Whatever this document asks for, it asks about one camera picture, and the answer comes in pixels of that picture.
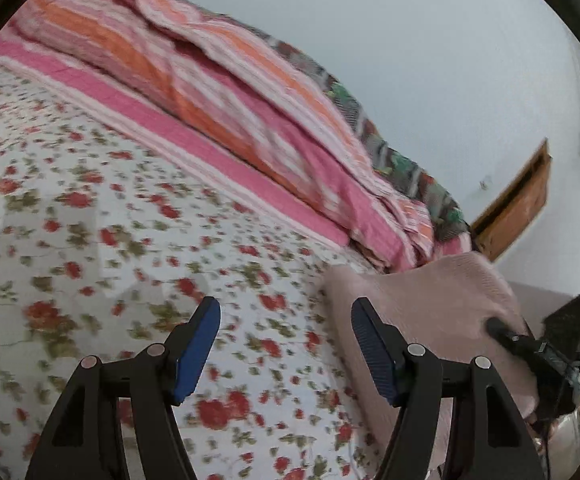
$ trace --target wooden panel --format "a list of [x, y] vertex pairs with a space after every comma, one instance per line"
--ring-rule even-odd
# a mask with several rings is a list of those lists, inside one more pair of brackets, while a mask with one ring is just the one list
[[548, 143], [472, 225], [481, 252], [491, 261], [500, 256], [544, 207], [550, 176]]

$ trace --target silver screw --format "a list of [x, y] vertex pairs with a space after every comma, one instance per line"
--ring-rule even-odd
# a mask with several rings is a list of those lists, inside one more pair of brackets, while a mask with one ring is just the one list
[[484, 356], [480, 355], [479, 357], [477, 357], [474, 360], [474, 364], [476, 364], [479, 368], [482, 368], [484, 370], [487, 370], [488, 368], [490, 368], [490, 365], [492, 363], [490, 362], [490, 359], [488, 359], [487, 357], [484, 357]]
[[96, 365], [96, 356], [94, 355], [89, 355], [81, 359], [81, 366], [83, 366], [85, 369], [92, 368], [95, 365]]
[[425, 354], [425, 347], [419, 343], [412, 343], [407, 345], [407, 352], [411, 355], [421, 357], [423, 354]]
[[166, 351], [166, 348], [161, 345], [161, 343], [155, 343], [154, 345], [148, 346], [148, 355], [151, 355], [152, 357], [158, 357], [163, 354], [164, 351]]

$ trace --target blue gripper pad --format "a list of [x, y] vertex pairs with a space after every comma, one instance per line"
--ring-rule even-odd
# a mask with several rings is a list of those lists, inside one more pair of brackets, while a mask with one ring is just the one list
[[351, 318], [352, 330], [372, 375], [374, 386], [380, 396], [393, 406], [397, 399], [394, 363], [360, 300], [352, 304]]
[[195, 390], [220, 323], [221, 307], [218, 301], [212, 300], [185, 352], [179, 358], [177, 384], [174, 388], [174, 398], [177, 402], [183, 402], [185, 397]]

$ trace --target beige fabric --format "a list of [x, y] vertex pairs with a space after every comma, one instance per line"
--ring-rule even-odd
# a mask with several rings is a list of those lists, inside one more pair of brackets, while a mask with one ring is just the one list
[[[377, 393], [356, 343], [350, 311], [362, 296], [369, 298], [384, 322], [399, 328], [406, 341], [421, 343], [440, 358], [470, 362], [476, 355], [489, 357], [521, 414], [526, 417], [534, 410], [538, 400], [534, 375], [485, 332], [484, 322], [491, 316], [520, 333], [526, 333], [526, 327], [512, 290], [480, 254], [448, 256], [419, 269], [378, 276], [335, 266], [327, 272], [325, 285], [339, 349], [365, 420], [383, 449], [399, 410]], [[451, 416], [452, 400], [443, 399], [430, 467], [445, 460]]]

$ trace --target floral bed sheet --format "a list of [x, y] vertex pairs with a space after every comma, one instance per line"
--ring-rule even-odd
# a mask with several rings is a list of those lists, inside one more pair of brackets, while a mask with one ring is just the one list
[[0, 67], [0, 474], [24, 478], [81, 357], [130, 357], [211, 294], [221, 328], [175, 409], [198, 478], [370, 478], [320, 290], [335, 262], [371, 271]]

